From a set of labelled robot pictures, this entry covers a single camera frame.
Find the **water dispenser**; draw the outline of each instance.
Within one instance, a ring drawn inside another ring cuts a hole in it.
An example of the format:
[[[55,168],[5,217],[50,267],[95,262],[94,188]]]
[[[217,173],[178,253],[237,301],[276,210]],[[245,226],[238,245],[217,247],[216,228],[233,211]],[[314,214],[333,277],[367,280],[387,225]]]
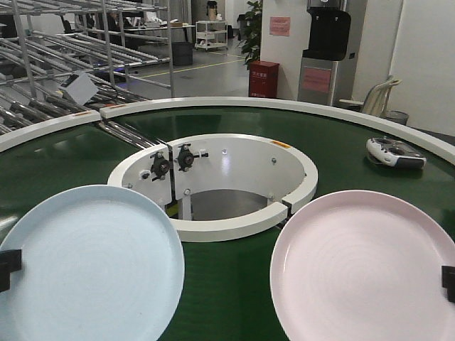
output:
[[[308,0],[308,49],[303,51],[298,100],[337,105],[351,98],[367,0]]]

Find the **chair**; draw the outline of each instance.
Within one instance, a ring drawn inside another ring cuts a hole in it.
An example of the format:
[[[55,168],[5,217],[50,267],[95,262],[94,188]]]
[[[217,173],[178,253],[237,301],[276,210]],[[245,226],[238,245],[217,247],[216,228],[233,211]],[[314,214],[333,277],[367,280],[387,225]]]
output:
[[[390,75],[385,82],[375,85],[370,89],[364,102],[349,99],[340,99],[340,102],[349,104],[347,108],[349,110],[359,111],[376,117],[385,117],[390,92],[393,87],[400,83],[401,80],[394,80],[393,76]]]

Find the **gray floor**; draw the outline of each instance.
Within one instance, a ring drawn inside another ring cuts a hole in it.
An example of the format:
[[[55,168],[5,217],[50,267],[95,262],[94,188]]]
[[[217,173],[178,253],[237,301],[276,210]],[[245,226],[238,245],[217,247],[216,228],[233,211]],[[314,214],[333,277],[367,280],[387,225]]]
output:
[[[175,97],[248,96],[248,71],[236,38],[229,39],[228,49],[193,50],[193,64],[174,66]],[[166,46],[144,46],[141,50],[156,55],[167,55]],[[134,69],[136,76],[169,84],[168,65]],[[171,97],[162,87],[133,81],[130,90],[149,99]]]

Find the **red box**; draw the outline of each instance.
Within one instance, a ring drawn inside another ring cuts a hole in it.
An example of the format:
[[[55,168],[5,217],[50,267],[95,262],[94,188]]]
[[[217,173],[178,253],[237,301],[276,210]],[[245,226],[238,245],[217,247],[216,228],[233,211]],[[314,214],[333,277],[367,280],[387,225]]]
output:
[[[250,63],[250,86],[248,96],[277,98],[278,87],[277,63],[256,60]]]

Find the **red sign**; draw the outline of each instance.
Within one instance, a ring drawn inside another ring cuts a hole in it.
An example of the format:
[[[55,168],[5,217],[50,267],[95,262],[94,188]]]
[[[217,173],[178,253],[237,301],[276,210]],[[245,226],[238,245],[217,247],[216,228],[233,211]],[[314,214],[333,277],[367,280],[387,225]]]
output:
[[[304,81],[302,87],[305,90],[313,90],[328,93],[332,71],[329,69],[304,68]]]
[[[270,34],[272,36],[289,37],[291,29],[290,16],[271,16],[270,17]]]

